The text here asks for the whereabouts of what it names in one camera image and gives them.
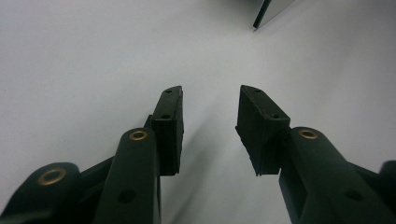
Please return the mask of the white table sheet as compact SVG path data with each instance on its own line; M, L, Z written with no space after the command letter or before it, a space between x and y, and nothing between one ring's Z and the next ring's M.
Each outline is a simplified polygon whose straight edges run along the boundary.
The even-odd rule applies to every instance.
M262 0L0 0L0 213L34 170L87 169L184 93L163 224L289 224L274 175L236 132L240 88L377 171L396 160L396 0L295 0L259 29Z

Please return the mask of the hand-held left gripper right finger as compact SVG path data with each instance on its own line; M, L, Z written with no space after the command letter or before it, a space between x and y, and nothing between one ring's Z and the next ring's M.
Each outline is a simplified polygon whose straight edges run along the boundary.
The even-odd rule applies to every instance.
M396 160L375 173L320 131L290 127L262 90L240 88L236 130L257 175L278 175L292 224L396 224Z

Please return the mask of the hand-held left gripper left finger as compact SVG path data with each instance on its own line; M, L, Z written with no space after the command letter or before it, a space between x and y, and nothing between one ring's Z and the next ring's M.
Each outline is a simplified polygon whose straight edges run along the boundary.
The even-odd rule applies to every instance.
M179 173L183 90L162 92L142 128L124 133L92 224L161 224L161 178Z

